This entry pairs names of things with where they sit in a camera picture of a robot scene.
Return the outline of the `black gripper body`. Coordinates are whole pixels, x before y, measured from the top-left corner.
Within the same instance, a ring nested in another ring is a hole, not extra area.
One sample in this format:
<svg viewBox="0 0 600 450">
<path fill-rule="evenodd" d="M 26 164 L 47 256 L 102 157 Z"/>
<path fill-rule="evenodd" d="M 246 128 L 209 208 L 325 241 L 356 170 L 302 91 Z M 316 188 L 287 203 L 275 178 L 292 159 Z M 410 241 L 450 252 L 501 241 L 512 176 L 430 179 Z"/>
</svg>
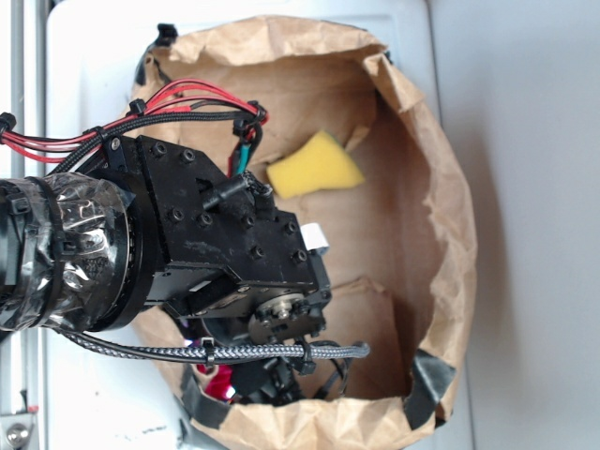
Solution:
<svg viewBox="0 0 600 450">
<path fill-rule="evenodd" d="M 205 153 L 146 136 L 123 137 L 86 165 L 121 188 L 127 215 L 124 277 L 96 330 L 159 306 L 237 346 L 318 336 L 330 284 L 296 216 L 276 208 L 250 172 L 226 175 Z"/>
</svg>

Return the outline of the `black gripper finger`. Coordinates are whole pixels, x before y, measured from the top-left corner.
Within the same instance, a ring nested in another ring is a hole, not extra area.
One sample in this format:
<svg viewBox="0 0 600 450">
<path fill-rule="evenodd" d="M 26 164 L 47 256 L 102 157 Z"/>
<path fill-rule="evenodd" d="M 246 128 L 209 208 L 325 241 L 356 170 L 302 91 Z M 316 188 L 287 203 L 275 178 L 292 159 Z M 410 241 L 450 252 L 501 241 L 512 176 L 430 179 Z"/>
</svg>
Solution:
<svg viewBox="0 0 600 450">
<path fill-rule="evenodd" d="M 241 404 L 285 406 L 306 398 L 292 368 L 281 358 L 235 365 L 233 388 Z"/>
</svg>

